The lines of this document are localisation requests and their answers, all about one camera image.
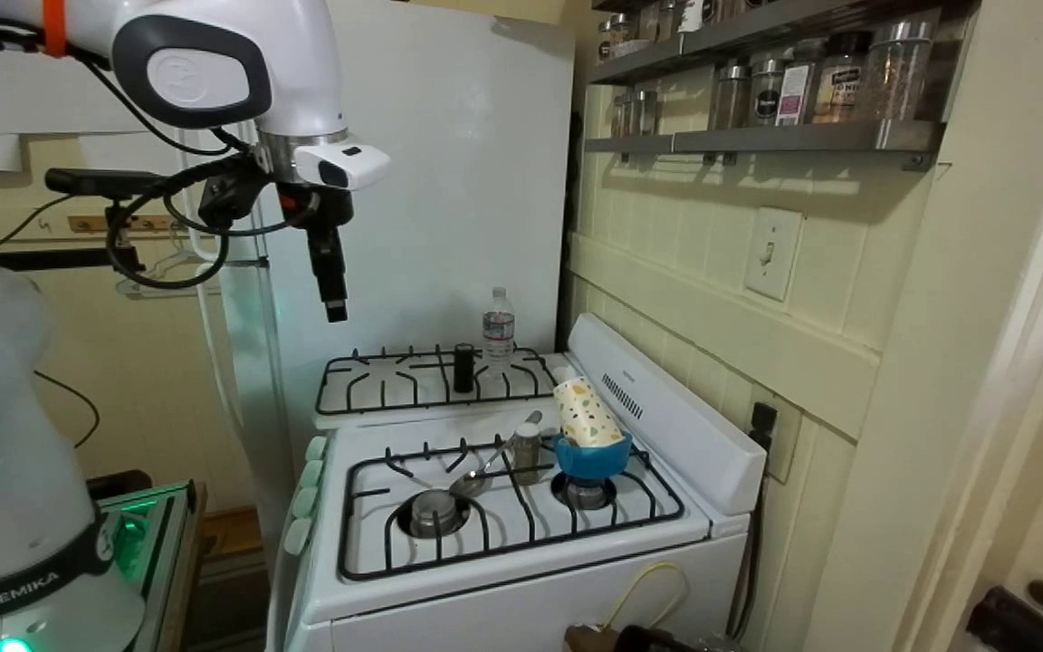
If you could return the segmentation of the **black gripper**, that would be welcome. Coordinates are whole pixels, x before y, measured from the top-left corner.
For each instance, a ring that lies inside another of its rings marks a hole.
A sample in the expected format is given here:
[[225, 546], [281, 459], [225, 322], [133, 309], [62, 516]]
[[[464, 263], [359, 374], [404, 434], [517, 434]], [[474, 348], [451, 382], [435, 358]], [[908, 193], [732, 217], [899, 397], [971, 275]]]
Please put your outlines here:
[[258, 164], [229, 158], [202, 182], [200, 217], [210, 229], [232, 229], [247, 217], [266, 189], [275, 189], [281, 219], [309, 229], [309, 257], [328, 322], [348, 318], [343, 253], [332, 225], [351, 219], [351, 195], [337, 189], [304, 189], [275, 182]]

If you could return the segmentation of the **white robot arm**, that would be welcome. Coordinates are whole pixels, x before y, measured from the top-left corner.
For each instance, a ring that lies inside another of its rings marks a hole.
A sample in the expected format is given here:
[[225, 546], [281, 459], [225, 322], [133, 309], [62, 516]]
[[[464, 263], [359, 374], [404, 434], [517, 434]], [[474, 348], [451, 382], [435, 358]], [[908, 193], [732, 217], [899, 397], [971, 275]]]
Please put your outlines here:
[[[281, 219], [309, 237], [310, 275], [328, 322], [348, 318], [337, 229], [351, 195], [381, 177], [386, 156], [348, 131], [332, 19], [325, 0], [0, 0], [0, 51], [77, 59], [140, 118], [222, 136], [225, 156], [192, 169], [112, 172], [51, 169], [62, 195], [109, 195], [109, 263], [136, 284], [186, 288], [222, 270], [232, 219], [266, 183]], [[121, 248], [129, 217], [202, 182], [200, 231], [219, 260], [186, 280], [157, 280]]]

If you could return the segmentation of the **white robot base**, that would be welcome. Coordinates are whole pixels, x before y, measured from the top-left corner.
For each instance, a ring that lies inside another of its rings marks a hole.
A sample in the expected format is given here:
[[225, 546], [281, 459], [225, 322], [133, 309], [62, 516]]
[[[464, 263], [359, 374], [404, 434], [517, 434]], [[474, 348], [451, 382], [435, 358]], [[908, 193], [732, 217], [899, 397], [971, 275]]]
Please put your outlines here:
[[36, 284], [0, 266], [0, 652], [127, 652], [145, 602], [121, 577], [109, 516], [36, 397], [46, 328]]

